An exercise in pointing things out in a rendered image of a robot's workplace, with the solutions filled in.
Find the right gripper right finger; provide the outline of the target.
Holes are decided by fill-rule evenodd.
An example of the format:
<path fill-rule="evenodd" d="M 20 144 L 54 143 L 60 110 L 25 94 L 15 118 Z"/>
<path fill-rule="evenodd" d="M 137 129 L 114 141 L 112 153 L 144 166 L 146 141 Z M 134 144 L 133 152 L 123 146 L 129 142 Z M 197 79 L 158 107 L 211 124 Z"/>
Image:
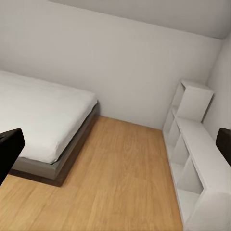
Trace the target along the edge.
<path fill-rule="evenodd" d="M 226 128 L 219 129 L 216 146 L 231 166 L 231 130 Z"/>

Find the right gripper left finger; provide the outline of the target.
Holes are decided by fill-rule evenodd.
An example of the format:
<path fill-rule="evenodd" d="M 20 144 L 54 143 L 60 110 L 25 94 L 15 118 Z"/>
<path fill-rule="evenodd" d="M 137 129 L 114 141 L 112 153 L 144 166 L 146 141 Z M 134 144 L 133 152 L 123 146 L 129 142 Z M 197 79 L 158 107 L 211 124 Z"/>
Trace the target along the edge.
<path fill-rule="evenodd" d="M 0 133 L 0 186 L 25 147 L 20 128 Z"/>

